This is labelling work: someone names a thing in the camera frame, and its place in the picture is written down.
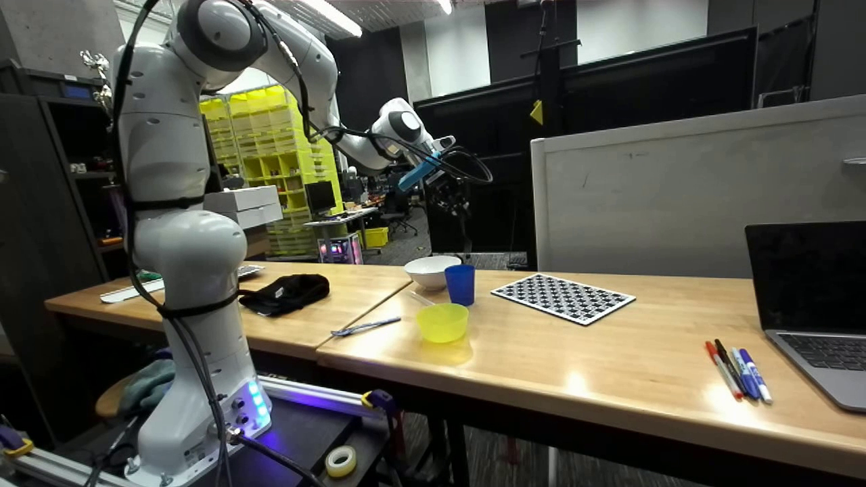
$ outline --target laptop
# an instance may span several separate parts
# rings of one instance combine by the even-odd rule
[[[750,224],[761,327],[838,408],[866,412],[866,222]]]

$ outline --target gray partition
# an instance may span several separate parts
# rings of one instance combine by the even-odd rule
[[[747,276],[744,224],[866,220],[866,99],[531,150],[541,270]]]

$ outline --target blue cup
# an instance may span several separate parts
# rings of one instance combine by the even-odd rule
[[[474,266],[447,268],[444,283],[449,288],[452,303],[460,303],[460,306],[475,303],[475,268]]]

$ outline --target white bowl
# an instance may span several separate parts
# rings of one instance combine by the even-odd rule
[[[417,291],[434,292],[444,291],[444,270],[452,266],[460,266],[460,261],[452,254],[433,254],[411,261],[409,266],[403,266],[403,270],[411,276]]]

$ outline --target ceiling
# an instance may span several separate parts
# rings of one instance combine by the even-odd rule
[[[325,34],[326,38],[352,38],[322,13],[311,12],[303,0],[271,0],[275,9],[291,13],[296,22]],[[378,34],[390,28],[403,28],[424,19],[444,17],[434,0],[326,0],[340,13],[353,19],[364,34]],[[453,12],[487,5],[499,0],[452,0]]]

